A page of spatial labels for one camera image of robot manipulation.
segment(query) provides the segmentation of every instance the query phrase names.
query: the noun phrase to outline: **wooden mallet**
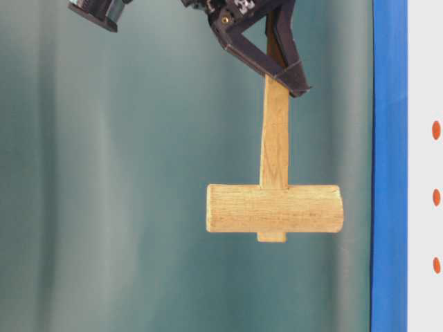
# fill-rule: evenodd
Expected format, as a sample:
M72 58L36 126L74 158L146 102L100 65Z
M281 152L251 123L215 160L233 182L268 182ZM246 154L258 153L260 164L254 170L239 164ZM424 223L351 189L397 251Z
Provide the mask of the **wooden mallet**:
M268 55L284 66L267 20ZM288 185L289 91L265 77L260 185L209 185L209 232L253 232L260 242L286 242L288 232L339 232L343 203L336 185Z

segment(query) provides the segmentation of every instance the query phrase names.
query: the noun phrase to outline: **blue frame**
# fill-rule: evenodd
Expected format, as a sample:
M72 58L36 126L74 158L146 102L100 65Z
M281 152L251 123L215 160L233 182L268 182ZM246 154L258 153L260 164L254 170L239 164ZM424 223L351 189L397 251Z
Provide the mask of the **blue frame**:
M374 0L374 332L407 331L407 14L407 0Z

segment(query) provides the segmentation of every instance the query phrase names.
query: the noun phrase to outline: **screw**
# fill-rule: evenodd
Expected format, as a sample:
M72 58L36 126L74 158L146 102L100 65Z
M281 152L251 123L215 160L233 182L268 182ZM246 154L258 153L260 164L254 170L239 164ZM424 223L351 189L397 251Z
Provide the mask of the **screw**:
M230 19L229 19L229 17L227 17L227 16L223 16L223 17L221 18L221 22L222 22L223 24L228 24L229 21L230 21Z

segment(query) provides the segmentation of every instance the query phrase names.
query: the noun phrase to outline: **teal curtain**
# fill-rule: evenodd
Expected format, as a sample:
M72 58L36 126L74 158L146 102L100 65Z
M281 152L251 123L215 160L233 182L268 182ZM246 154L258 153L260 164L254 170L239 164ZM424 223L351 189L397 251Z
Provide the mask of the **teal curtain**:
M369 330L371 1L296 5L290 181L339 184L345 226L284 245L205 231L207 184L258 182L263 79L201 12L4 2L0 331Z

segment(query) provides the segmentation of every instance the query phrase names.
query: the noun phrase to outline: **white panel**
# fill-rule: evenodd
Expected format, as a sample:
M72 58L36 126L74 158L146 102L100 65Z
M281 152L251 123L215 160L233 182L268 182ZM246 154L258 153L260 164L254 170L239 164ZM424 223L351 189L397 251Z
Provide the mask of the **white panel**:
M435 207L433 190L443 195L443 4L408 2L408 331L441 331L443 273L443 202Z

